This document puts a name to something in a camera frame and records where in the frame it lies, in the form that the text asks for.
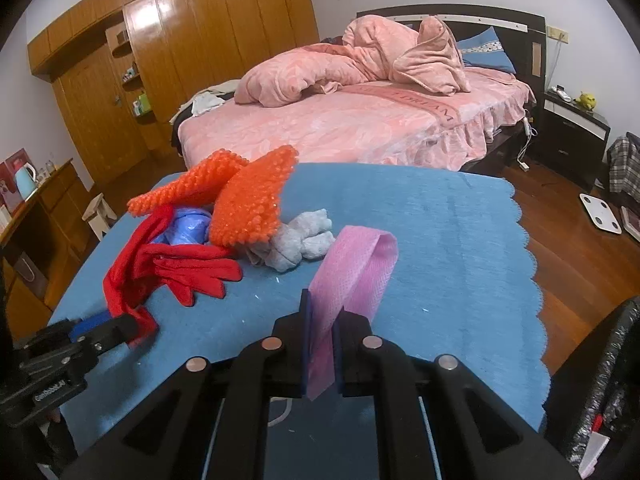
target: wooden desk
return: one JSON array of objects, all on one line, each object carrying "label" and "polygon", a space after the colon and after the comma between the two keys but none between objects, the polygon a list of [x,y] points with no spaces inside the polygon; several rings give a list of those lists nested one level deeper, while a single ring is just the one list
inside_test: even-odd
[{"label": "wooden desk", "polygon": [[[46,326],[82,265],[92,238],[91,229],[82,220],[90,200],[68,160],[14,211],[0,233],[7,319],[14,340]],[[12,267],[23,252],[49,280],[42,299]]]}]

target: orange sponge cloth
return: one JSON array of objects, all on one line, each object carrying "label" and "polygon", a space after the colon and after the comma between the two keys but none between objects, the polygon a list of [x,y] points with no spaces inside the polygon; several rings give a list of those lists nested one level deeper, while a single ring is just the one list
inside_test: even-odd
[{"label": "orange sponge cloth", "polygon": [[266,242],[280,224],[280,193],[297,163],[293,146],[280,146],[238,171],[220,192],[209,241],[214,245]]},{"label": "orange sponge cloth", "polygon": [[192,207],[212,204],[225,184],[247,164],[249,161],[240,155],[217,150],[173,182],[132,198],[127,207],[133,216],[141,216],[164,204]]}]

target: nightstand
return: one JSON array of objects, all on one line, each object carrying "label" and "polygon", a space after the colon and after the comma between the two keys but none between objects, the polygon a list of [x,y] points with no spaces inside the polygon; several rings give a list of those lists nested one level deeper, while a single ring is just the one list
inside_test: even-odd
[{"label": "nightstand", "polygon": [[607,120],[552,92],[545,93],[533,158],[575,182],[587,192],[593,188],[611,128]]}]

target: yellow figurine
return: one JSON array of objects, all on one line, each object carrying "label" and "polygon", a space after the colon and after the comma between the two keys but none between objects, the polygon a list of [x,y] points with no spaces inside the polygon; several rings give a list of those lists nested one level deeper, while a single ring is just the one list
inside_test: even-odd
[{"label": "yellow figurine", "polygon": [[585,94],[585,92],[582,92],[580,97],[574,99],[574,101],[590,112],[596,107],[596,98],[593,94]]}]

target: blue tablecloth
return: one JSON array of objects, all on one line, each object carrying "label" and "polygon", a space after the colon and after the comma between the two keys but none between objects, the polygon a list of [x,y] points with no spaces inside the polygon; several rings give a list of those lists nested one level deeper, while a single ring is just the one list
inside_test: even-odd
[{"label": "blue tablecloth", "polygon": [[[168,176],[164,184],[176,176]],[[549,375],[540,361],[542,295],[525,249],[520,209],[505,180],[443,170],[367,164],[300,164],[285,186],[282,219],[326,208],[334,234],[346,224],[387,230],[399,259],[373,322],[375,333],[409,355],[457,355],[533,427],[542,420]],[[102,278],[140,222],[128,214],[82,266],[51,322],[104,309]],[[243,262],[244,278],[224,300],[199,296],[193,308],[163,287],[147,306],[160,325],[140,348],[120,346],[88,375],[89,388],[63,407],[79,451],[90,446],[189,357],[233,357],[271,333],[298,307],[319,263],[284,275]],[[377,478],[370,399],[334,390],[270,428],[268,479]]]}]

